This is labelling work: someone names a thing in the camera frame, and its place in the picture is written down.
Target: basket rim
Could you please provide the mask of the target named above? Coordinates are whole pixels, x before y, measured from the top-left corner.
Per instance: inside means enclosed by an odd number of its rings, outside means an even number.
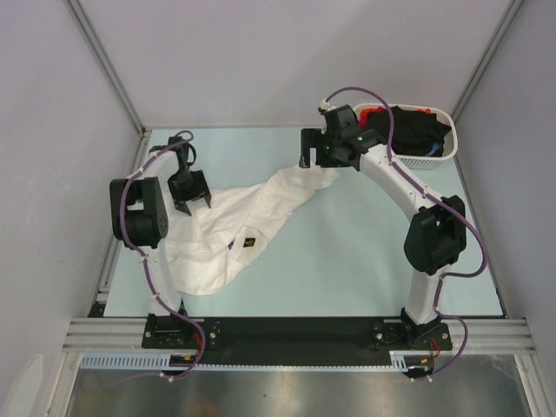
[[[445,155],[445,156],[413,156],[413,155],[397,155],[396,154],[400,159],[403,158],[403,159],[414,160],[414,161],[444,162],[444,161],[447,161],[448,159],[452,159],[455,156],[455,154],[458,152],[458,133],[455,130],[455,124],[453,122],[452,117],[446,111],[441,110],[441,109],[437,109],[436,107],[415,106],[413,104],[389,103],[388,105],[390,107],[398,106],[402,109],[404,109],[404,108],[406,108],[406,109],[430,109],[433,113],[445,116],[446,119],[450,123],[450,127],[452,128],[453,147],[452,147],[452,152],[450,152],[448,155]],[[377,108],[377,107],[384,107],[384,104],[382,104],[382,103],[360,103],[360,104],[357,104],[356,106],[354,106],[354,112],[357,114],[357,116],[359,115],[362,107]]]

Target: white wall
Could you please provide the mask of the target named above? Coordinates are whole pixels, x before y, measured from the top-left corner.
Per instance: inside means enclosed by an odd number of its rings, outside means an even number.
[[[556,2],[527,2],[459,122],[460,161],[513,317],[556,382]]]
[[[42,354],[38,410],[97,278],[109,180],[129,166],[137,137],[63,1],[0,11],[0,408]]]
[[[350,84],[451,111],[509,4],[82,2],[148,126],[320,123]]]

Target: white table surface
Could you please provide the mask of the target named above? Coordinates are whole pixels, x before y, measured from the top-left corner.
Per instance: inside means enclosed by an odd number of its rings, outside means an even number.
[[[154,130],[150,146],[166,144],[177,130]],[[194,169],[212,189],[265,182],[300,156],[299,128],[195,129]],[[407,301],[412,269],[403,253],[408,223],[373,181],[338,169],[327,189],[299,207],[267,249],[222,291],[183,295],[192,316],[397,315]],[[446,196],[465,194],[453,161],[416,170]],[[454,271],[480,265],[480,249],[467,232],[467,249]],[[446,314],[500,315],[488,271],[473,279],[450,278],[440,301]],[[122,248],[105,316],[145,316],[149,291],[138,259]]]

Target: white laundry basket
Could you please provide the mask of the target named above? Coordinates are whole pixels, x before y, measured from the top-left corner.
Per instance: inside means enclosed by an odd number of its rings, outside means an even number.
[[[398,155],[403,163],[405,163],[409,168],[413,169],[433,169],[438,167],[444,161],[451,159],[455,156],[458,151],[458,135],[455,132],[455,126],[453,124],[452,117],[440,109],[435,109],[434,107],[427,106],[409,106],[405,104],[390,104],[391,107],[398,106],[400,109],[404,110],[419,110],[419,109],[430,109],[432,113],[436,115],[439,122],[447,124],[452,128],[452,130],[444,136],[444,152],[442,156],[411,156],[411,155]],[[382,104],[377,103],[362,103],[354,107],[355,114],[360,117],[361,112],[364,109],[376,109],[379,107],[384,107]]]

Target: metallic floor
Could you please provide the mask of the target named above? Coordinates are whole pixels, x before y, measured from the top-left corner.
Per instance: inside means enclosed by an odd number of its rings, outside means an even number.
[[[66,415],[531,415],[513,356],[464,356],[433,383],[411,383],[394,373],[197,371],[171,384],[150,376],[98,389],[133,372],[81,370]]]

